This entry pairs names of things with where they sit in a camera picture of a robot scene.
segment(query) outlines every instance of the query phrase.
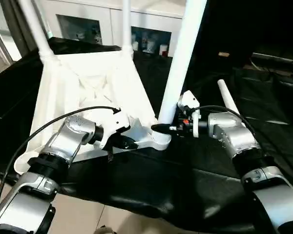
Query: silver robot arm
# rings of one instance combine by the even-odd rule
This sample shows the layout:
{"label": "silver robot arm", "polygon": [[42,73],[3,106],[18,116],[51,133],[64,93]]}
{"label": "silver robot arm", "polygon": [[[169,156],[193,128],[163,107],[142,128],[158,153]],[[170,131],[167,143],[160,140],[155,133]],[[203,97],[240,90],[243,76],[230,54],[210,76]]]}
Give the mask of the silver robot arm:
{"label": "silver robot arm", "polygon": [[100,142],[104,148],[108,138],[130,128],[122,112],[114,114],[115,122],[98,127],[81,116],[67,117],[41,150],[28,161],[30,168],[12,187],[0,204],[0,233],[46,234],[55,214],[51,202],[60,189],[81,145]]}
{"label": "silver robot arm", "polygon": [[293,186],[250,130],[230,113],[210,114],[208,129],[241,176],[255,228],[265,234],[293,234]]}
{"label": "silver robot arm", "polygon": [[[220,80],[218,84],[226,107],[238,113],[225,82]],[[176,126],[156,124],[152,129],[181,137],[198,137],[205,132],[217,139],[241,177],[256,230],[264,234],[293,234],[293,186],[273,158],[263,152],[238,116],[211,113],[207,121],[202,121],[200,113],[191,112],[198,106],[199,102],[187,91],[178,102],[181,113]]]}

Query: table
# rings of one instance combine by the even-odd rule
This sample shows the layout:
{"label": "table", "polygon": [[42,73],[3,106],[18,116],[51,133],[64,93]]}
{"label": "table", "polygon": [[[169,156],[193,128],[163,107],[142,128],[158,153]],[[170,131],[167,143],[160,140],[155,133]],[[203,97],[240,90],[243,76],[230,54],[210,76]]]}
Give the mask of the table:
{"label": "table", "polygon": [[[49,44],[55,54],[119,50],[59,38],[51,38]],[[134,62],[158,115],[171,59],[135,53]],[[29,135],[41,73],[38,51],[33,51],[0,74],[0,176]],[[193,57],[183,91],[190,89],[201,105],[223,105],[220,78],[293,184],[293,78],[239,68],[206,71]],[[11,171],[8,183],[17,178]],[[216,140],[204,135],[173,137],[165,151],[125,152],[111,163],[106,157],[74,163],[62,189],[65,195],[163,218],[186,230],[254,233],[229,157]]]}

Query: tiled floor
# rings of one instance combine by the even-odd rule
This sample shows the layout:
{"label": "tiled floor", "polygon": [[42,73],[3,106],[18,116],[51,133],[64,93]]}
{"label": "tiled floor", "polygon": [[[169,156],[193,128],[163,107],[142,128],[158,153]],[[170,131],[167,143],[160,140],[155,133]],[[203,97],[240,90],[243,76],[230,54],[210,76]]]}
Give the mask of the tiled floor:
{"label": "tiled floor", "polygon": [[[6,185],[3,194],[9,189]],[[194,234],[159,219],[64,195],[57,195],[53,206],[56,214],[49,234],[93,234],[103,225],[117,234]]]}

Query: white pole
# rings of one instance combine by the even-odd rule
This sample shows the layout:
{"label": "white pole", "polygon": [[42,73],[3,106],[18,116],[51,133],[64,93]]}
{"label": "white pole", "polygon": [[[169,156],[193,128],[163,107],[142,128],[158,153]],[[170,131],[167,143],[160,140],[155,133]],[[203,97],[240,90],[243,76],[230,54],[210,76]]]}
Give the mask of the white pole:
{"label": "white pole", "polygon": [[39,49],[40,57],[52,56],[53,51],[50,49],[47,39],[43,33],[42,27],[40,25],[38,16],[35,12],[35,8],[31,0],[19,0],[21,8],[26,17],[26,21],[30,27],[33,34],[35,42]]}
{"label": "white pole", "polygon": [[133,56],[131,45],[131,5],[130,0],[123,0],[123,51],[129,52]]}
{"label": "white pole", "polygon": [[[196,37],[201,25],[207,0],[187,0],[178,43],[171,63],[170,72],[163,97],[159,123],[172,123],[177,102],[184,84]],[[158,144],[167,144],[171,136],[153,132]]]}
{"label": "white pole", "polygon": [[232,99],[232,96],[228,90],[228,87],[226,86],[225,81],[223,79],[220,79],[217,83],[221,92],[221,96],[223,97],[225,106],[239,114],[238,108],[236,107]]}

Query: black cable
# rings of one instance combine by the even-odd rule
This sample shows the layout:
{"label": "black cable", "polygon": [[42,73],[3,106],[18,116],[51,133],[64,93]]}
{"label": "black cable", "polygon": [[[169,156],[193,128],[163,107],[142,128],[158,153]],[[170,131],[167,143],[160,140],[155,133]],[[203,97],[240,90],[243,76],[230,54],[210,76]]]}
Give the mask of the black cable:
{"label": "black cable", "polygon": [[57,117],[55,118],[54,120],[46,123],[45,125],[43,125],[41,128],[39,128],[37,131],[35,131],[32,135],[30,135],[21,145],[20,147],[15,151],[15,153],[13,154],[13,156],[11,157],[6,169],[5,169],[5,172],[3,174],[3,177],[2,177],[2,180],[1,180],[1,183],[0,183],[0,198],[1,198],[1,194],[2,194],[2,191],[3,191],[3,187],[4,187],[4,183],[5,183],[5,180],[6,180],[6,177],[9,173],[9,170],[10,170],[10,167],[12,166],[13,162],[16,160],[17,156],[18,156],[18,153],[20,152],[20,150],[32,139],[34,138],[38,133],[40,133],[43,129],[45,129],[46,127],[48,127],[49,125],[55,123],[56,121],[62,119],[62,118],[65,118],[65,117],[68,117],[68,116],[71,116],[73,114],[76,114],[76,113],[79,113],[79,112],[83,112],[83,111],[88,111],[88,110],[93,110],[93,109],[110,109],[112,110],[114,113],[120,111],[116,108],[113,108],[113,107],[109,107],[109,106],[91,106],[91,107],[86,107],[86,108],[82,108],[82,109],[79,109],[79,110],[76,110],[76,111],[72,111],[70,113],[67,113],[65,115],[62,115],[60,117]]}

